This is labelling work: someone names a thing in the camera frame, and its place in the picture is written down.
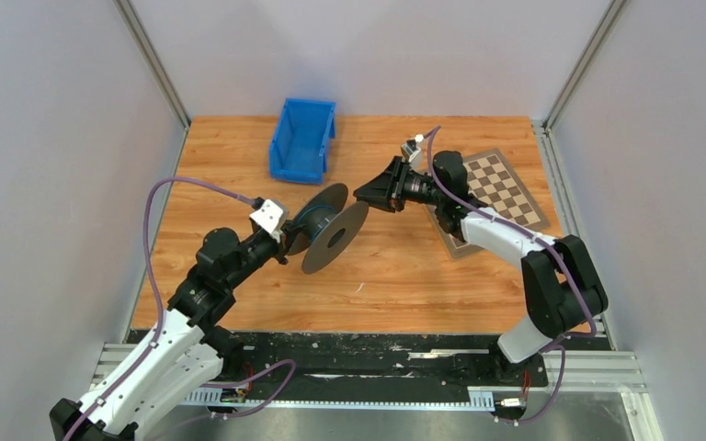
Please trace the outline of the dark grey cable spool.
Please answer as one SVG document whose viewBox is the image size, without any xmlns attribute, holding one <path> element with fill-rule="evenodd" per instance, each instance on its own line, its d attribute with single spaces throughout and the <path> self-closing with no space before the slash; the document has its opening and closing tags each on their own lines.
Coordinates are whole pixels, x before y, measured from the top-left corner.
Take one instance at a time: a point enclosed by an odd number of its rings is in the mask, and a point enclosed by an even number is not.
<svg viewBox="0 0 706 441">
<path fill-rule="evenodd" d="M 289 255 L 304 253 L 302 272 L 321 271 L 340 256 L 356 238 L 365 223 L 369 205 L 355 202 L 347 206 L 348 187 L 334 183 L 310 199 L 289 221 L 295 229 L 295 242 Z"/>
</svg>

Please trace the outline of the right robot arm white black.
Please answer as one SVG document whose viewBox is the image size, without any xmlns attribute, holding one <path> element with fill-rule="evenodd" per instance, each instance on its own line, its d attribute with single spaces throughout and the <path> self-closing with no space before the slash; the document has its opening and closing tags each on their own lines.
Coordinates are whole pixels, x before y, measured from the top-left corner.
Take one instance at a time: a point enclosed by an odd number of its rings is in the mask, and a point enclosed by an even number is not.
<svg viewBox="0 0 706 441">
<path fill-rule="evenodd" d="M 516 380 L 526 359 L 572 334 L 576 326 L 591 323 L 609 306 L 583 240 L 573 234 L 554 238 L 535 232 L 476 199 L 458 152 L 436 153 L 426 172 L 395 156 L 354 196 L 388 212 L 403 210 L 406 202 L 432 206 L 445 233 L 520 270 L 527 314 L 498 337 L 487 360 L 490 375 L 500 383 Z"/>
</svg>

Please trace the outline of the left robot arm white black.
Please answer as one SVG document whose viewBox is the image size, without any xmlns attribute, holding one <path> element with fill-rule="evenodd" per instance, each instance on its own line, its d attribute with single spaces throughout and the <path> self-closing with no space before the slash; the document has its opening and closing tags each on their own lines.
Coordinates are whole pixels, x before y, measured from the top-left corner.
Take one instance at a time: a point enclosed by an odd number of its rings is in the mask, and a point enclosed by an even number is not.
<svg viewBox="0 0 706 441">
<path fill-rule="evenodd" d="M 282 233 L 255 227 L 240 239 L 228 228 L 209 232 L 195 265 L 141 342 L 93 390 L 53 406 L 55 438 L 144 440 L 202 384 L 239 377 L 242 343 L 218 322 L 235 302 L 234 288 L 270 259 L 286 264 L 286 253 Z"/>
</svg>

